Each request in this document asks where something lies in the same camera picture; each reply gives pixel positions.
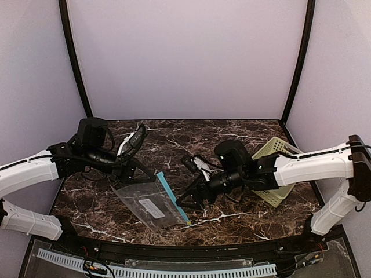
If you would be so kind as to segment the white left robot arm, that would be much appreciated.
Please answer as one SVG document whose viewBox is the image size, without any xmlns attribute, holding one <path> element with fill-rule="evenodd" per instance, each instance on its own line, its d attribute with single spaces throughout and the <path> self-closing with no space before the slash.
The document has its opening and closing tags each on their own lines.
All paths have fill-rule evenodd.
<svg viewBox="0 0 371 278">
<path fill-rule="evenodd" d="M 70 217 L 81 236 L 128 241 L 125 229 L 138 218 L 121 202 L 107 181 L 93 182 L 75 174 L 63 184 L 47 181 L 5 196 L 12 204 L 38 213 L 53 211 Z"/>
</svg>

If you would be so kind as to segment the clear zip top bag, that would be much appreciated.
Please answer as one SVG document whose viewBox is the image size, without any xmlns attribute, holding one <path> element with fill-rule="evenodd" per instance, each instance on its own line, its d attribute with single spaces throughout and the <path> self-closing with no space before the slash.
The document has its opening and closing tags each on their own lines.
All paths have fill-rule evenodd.
<svg viewBox="0 0 371 278">
<path fill-rule="evenodd" d="M 191 225 L 184 210 L 176 204 L 163 172 L 158 172 L 154 181 L 114 185 L 113 192 L 124 205 L 151 231 L 173 225 Z"/>
</svg>

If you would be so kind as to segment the black front table rail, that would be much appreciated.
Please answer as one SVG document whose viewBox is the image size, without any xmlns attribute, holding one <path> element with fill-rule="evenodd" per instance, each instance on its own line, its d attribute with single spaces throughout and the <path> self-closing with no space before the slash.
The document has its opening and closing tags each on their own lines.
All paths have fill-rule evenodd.
<svg viewBox="0 0 371 278">
<path fill-rule="evenodd" d="M 327 237 L 309 238 L 303 235 L 278 240 L 246 244 L 219 246 L 153 246 L 108 242 L 104 240 L 64 236 L 53 242 L 52 247 L 60 251 L 85 255 L 99 261 L 123 262 L 127 259 L 166 262 L 206 262 L 251 258 L 256 262 L 292 261 L 297 255 L 309 254 L 321 249 L 327 250 L 326 243 L 339 234 L 335 227 Z"/>
</svg>

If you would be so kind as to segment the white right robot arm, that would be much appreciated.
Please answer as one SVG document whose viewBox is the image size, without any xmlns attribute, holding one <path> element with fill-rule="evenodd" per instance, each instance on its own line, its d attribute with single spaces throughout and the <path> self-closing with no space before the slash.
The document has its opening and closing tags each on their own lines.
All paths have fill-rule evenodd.
<svg viewBox="0 0 371 278">
<path fill-rule="evenodd" d="M 298 182 L 342 178 L 340 189 L 309 220 L 309 232 L 324 236 L 353 208 L 370 201 L 370 146 L 358 135 L 333 148 L 294 155 L 277 151 L 253 159 L 244 144 L 226 140 L 217 145 L 214 153 L 221 172 L 206 178 L 206 170 L 189 157 L 183 164 L 193 173 L 201 174 L 189 185 L 176 204 L 203 210 L 204 203 L 213 204 L 218 195 L 242 187 L 253 191 L 279 189 Z"/>
</svg>

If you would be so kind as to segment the black left corner post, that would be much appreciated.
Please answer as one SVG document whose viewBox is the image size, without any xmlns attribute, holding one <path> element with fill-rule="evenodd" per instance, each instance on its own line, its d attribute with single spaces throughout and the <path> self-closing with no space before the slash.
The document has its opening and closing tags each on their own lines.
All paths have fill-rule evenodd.
<svg viewBox="0 0 371 278">
<path fill-rule="evenodd" d="M 79 98 L 83 106 L 85 116 L 88 118 L 93 117 L 92 107 L 90 105 L 88 94 L 85 89 L 85 84 L 83 81 L 82 72 L 79 66 L 78 56 L 73 39 L 70 15 L 68 11 L 68 1 L 59 0 L 58 4 L 68 57 L 70 60 L 70 65 L 74 76 L 75 84 L 78 90 Z"/>
</svg>

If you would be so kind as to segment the black corner frame post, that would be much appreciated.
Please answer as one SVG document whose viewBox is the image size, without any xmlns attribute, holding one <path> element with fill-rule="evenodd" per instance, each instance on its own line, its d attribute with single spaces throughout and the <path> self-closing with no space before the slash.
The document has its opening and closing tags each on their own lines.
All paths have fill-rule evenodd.
<svg viewBox="0 0 371 278">
<path fill-rule="evenodd" d="M 290 117 L 290 113 L 292 111 L 297 89 L 300 83 L 301 74 L 304 68 L 305 58 L 307 55 L 307 49 L 308 49 L 308 45 L 310 42 L 312 23 L 314 20 L 315 3 L 316 3 L 316 0 L 307 1 L 303 32 L 301 36 L 297 61 L 296 61 L 296 65 L 295 65 L 295 69 L 293 73 L 292 82 L 289 88 L 288 97 L 286 99 L 285 107 L 283 109 L 283 113 L 281 116 L 281 123 L 284 126 L 286 126 L 288 119 Z"/>
</svg>

